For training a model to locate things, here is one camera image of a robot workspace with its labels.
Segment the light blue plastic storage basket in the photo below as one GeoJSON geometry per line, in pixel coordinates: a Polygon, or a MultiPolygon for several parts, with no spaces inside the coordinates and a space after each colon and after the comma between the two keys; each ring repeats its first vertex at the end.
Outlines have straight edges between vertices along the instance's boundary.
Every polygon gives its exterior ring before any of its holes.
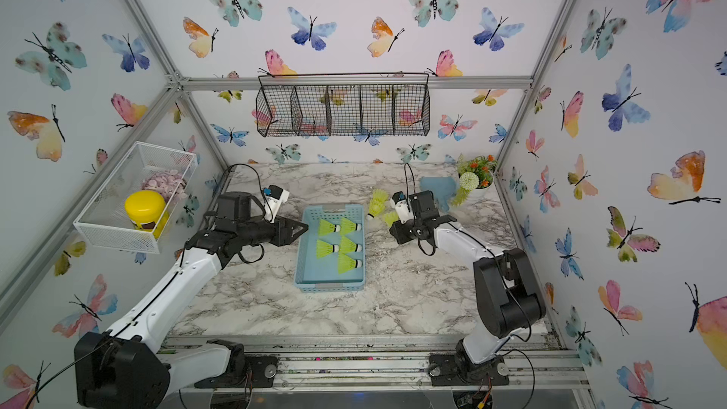
{"type": "Polygon", "coordinates": [[[293,285],[303,292],[359,291],[367,279],[365,210],[361,204],[308,206],[293,285]]]}

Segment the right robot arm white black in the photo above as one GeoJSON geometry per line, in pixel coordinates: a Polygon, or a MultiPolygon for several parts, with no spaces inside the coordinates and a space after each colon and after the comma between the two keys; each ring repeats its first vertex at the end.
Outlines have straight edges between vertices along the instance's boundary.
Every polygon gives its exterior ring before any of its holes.
{"type": "Polygon", "coordinates": [[[513,339],[528,341],[534,325],[546,314],[526,252],[494,247],[476,238],[455,217],[439,213],[431,191],[399,191],[390,204],[398,219],[389,232],[398,244],[426,242],[433,254],[443,252],[473,267],[479,320],[458,342],[453,355],[430,358],[432,384],[507,384],[509,379],[499,373],[505,365],[503,348],[513,339]]]}

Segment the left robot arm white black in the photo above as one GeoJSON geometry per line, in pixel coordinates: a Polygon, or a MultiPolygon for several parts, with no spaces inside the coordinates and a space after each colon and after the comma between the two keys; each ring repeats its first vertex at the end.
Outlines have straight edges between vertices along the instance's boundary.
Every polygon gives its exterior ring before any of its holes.
{"type": "Polygon", "coordinates": [[[251,386],[244,347],[212,340],[170,359],[158,352],[194,297],[244,248],[293,244],[308,229],[279,215],[289,191],[275,185],[259,199],[233,191],[208,213],[210,227],[184,245],[179,261],[128,314],[103,333],[87,333],[74,348],[78,402],[87,408],[156,408],[187,386],[251,386]],[[251,214],[257,202],[261,215],[251,214]]]}

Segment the yellow shuttlecock nested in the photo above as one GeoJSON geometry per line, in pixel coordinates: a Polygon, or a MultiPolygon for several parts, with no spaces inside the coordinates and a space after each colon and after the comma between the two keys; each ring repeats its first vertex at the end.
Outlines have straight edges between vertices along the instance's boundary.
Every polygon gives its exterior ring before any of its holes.
{"type": "Polygon", "coordinates": [[[394,223],[399,221],[399,214],[397,214],[394,210],[390,210],[382,215],[382,220],[388,227],[391,227],[394,223]]]}

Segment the yellow shuttlecock bottom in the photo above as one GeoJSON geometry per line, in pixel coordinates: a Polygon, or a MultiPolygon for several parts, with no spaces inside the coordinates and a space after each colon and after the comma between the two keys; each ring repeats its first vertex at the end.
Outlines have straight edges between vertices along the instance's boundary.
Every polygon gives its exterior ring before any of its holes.
{"type": "Polygon", "coordinates": [[[340,223],[340,234],[346,236],[353,232],[357,232],[363,229],[360,223],[356,223],[348,218],[343,218],[340,223]]]}

